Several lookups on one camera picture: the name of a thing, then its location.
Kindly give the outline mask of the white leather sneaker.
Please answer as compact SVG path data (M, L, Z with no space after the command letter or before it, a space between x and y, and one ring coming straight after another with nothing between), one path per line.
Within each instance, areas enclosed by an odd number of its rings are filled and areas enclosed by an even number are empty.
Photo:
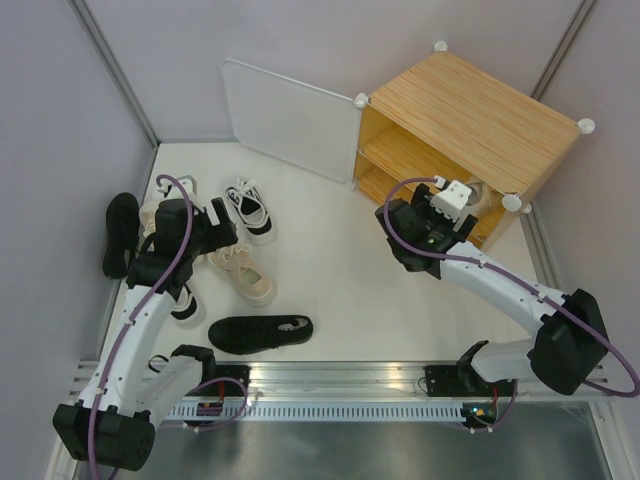
M142 228L142 233L145 238L150 236L156 231L155 226L155 214L160 206L160 201L153 200L146 202L140 207L139 220Z
M502 194L486 182L472 176L467 181L466 186L472 190L467 206L475 216L483 216L502 207Z

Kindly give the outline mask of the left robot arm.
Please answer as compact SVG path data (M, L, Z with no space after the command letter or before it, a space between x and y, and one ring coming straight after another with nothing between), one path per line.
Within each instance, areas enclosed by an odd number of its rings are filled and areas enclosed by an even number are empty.
M113 338L76 402L54 413L53 427L73 459L137 471L169 411L191 391L206 396L216 389L215 356L207 347L182 344L151 381L143 376L195 259L237 240L221 198L201 208L182 199L160 203L155 231L129 269Z

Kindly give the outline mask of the white translucent cabinet door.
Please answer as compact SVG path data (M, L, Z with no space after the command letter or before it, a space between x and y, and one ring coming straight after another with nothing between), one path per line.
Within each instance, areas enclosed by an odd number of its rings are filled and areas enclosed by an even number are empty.
M340 183L353 180L366 94L349 98L234 59L221 70L241 144Z

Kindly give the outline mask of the black and white sneaker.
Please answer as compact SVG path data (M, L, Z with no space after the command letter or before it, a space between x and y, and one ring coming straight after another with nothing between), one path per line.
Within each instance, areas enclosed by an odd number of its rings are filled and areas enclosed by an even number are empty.
M270 211L254 181L237 178L225 193L254 245L265 245L275 239L276 228Z

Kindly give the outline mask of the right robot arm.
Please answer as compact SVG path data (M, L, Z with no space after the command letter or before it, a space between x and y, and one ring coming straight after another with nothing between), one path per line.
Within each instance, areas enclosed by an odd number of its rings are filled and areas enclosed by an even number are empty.
M427 272L470 291L523 328L525 340L481 340L457 361L459 388L478 395L491 383L537 379L572 395L608 350L595 298L529 282L480 251L468 236L475 227L480 189L439 179L437 192L419 184L410 201L396 198L375 217L394 257L409 272Z

